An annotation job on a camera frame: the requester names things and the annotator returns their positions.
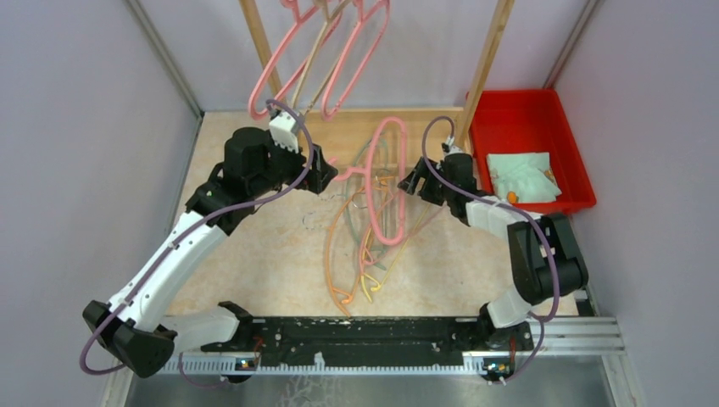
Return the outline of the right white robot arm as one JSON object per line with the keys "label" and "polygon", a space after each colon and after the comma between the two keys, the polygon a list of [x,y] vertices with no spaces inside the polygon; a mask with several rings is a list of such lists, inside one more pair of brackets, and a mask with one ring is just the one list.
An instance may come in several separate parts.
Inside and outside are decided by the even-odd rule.
{"label": "right white robot arm", "polygon": [[528,212],[479,189],[472,165],[467,153],[450,153],[440,162],[421,158],[398,187],[447,205],[464,225],[508,243],[512,284],[481,307],[477,327],[481,345],[499,349],[510,339],[510,326],[522,323],[534,306],[585,288],[588,269],[566,215]]}

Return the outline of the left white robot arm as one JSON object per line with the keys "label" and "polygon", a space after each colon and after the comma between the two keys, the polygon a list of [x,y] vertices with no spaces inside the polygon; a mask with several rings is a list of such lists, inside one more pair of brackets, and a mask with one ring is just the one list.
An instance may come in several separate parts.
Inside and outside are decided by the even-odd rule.
{"label": "left white robot arm", "polygon": [[206,345],[235,351],[254,340],[250,314],[232,301],[191,315],[166,310],[201,263],[248,216],[292,190],[325,191],[338,175],[317,144],[311,156],[286,149],[270,131],[243,127],[225,142],[224,158],[186,203],[175,228],[143,268],[106,302],[91,301],[82,316],[92,341],[141,378],[174,356]]}

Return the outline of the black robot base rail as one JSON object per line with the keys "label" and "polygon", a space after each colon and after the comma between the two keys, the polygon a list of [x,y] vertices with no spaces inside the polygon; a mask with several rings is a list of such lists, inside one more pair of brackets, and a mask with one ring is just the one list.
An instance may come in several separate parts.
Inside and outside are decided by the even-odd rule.
{"label": "black robot base rail", "polygon": [[265,317],[237,337],[171,358],[161,373],[219,376],[479,376],[506,380],[529,358],[623,354],[609,317],[528,319],[483,336],[473,317]]}

